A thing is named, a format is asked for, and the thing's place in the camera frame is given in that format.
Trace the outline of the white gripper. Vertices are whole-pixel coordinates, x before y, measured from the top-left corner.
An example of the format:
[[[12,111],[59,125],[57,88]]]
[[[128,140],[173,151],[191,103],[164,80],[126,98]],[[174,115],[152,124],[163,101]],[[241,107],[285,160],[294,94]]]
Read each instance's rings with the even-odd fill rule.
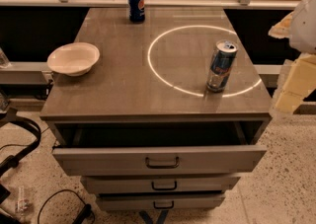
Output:
[[[316,0],[301,0],[268,32],[270,37],[289,38],[292,48],[301,53],[291,64],[276,98],[278,112],[293,113],[316,89]]]

